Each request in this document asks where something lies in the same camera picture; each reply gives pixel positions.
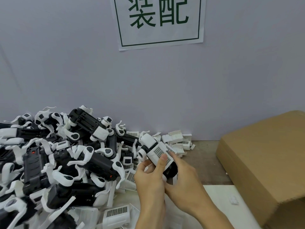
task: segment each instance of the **hand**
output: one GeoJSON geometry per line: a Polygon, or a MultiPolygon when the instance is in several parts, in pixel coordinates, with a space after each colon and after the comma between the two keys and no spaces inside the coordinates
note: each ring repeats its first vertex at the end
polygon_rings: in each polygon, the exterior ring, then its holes
{"type": "Polygon", "coordinates": [[[170,153],[178,167],[176,185],[165,183],[165,193],[182,211],[195,217],[206,229],[234,229],[227,217],[214,205],[201,184],[196,169],[170,153]]]}
{"type": "Polygon", "coordinates": [[[165,215],[164,182],[162,174],[167,161],[167,155],[163,154],[157,167],[150,160],[138,165],[135,174],[135,184],[141,204],[140,216],[136,229],[162,228],[165,215]]]}

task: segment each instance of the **black border line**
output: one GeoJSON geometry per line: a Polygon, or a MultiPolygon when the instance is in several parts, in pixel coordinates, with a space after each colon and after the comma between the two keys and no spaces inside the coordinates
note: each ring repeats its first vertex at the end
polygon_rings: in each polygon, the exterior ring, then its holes
{"type": "Polygon", "coordinates": [[[149,45],[149,44],[157,44],[157,43],[165,43],[165,42],[179,42],[179,41],[187,41],[187,40],[199,39],[199,33],[200,33],[200,15],[201,15],[201,0],[200,0],[200,7],[199,7],[198,38],[180,39],[180,40],[172,40],[172,41],[164,41],[164,42],[150,42],[150,43],[141,43],[141,44],[124,45],[124,46],[123,46],[123,42],[122,42],[120,23],[119,23],[119,17],[117,15],[117,9],[116,9],[116,2],[115,2],[115,0],[114,0],[114,6],[115,6],[115,11],[116,11],[117,24],[119,26],[120,39],[121,39],[121,46],[122,47],[149,45]]]}

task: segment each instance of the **gray wall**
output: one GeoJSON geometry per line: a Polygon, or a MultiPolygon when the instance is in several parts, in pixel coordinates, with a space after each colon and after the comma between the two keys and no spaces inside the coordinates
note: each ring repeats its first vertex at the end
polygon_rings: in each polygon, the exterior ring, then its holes
{"type": "Polygon", "coordinates": [[[203,44],[119,52],[109,0],[0,0],[0,120],[46,106],[221,135],[305,110],[305,0],[207,0],[203,44]]]}

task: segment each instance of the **cardboard box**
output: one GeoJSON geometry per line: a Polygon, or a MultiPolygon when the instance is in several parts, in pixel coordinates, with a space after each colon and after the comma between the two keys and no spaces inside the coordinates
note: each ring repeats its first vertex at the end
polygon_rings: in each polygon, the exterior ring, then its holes
{"type": "Polygon", "coordinates": [[[305,228],[305,112],[223,136],[216,155],[263,228],[305,228]]]}

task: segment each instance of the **sign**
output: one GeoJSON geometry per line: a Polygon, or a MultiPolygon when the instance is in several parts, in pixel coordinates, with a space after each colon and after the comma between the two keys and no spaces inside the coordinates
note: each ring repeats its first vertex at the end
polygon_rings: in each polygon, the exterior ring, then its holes
{"type": "Polygon", "coordinates": [[[203,42],[206,0],[110,0],[119,50],[203,42]]]}

